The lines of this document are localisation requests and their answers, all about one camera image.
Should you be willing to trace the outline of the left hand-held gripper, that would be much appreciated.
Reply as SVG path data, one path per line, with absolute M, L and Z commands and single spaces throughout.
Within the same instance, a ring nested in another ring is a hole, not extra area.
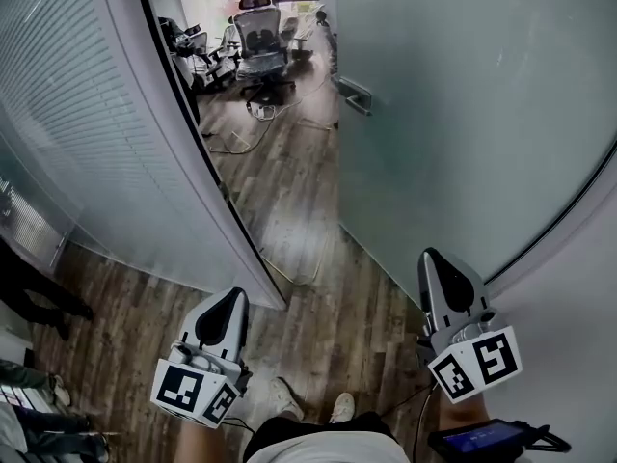
M 248 313 L 248 297 L 240 287 L 203 299 L 185 316 L 182 341 L 158 361 L 150 401 L 186 421 L 220 426 L 252 377 L 240 359 Z

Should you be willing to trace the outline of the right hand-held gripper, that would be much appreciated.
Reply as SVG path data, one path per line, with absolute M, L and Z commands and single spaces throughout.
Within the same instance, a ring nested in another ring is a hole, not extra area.
M 481 394 L 523 371 L 514 328 L 503 314 L 488 309 L 485 284 L 469 265 L 429 247 L 420 254 L 417 274 L 430 334 L 474 317 L 452 334 L 434 335 L 441 343 L 433 344 L 436 357 L 428 368 L 451 403 Z

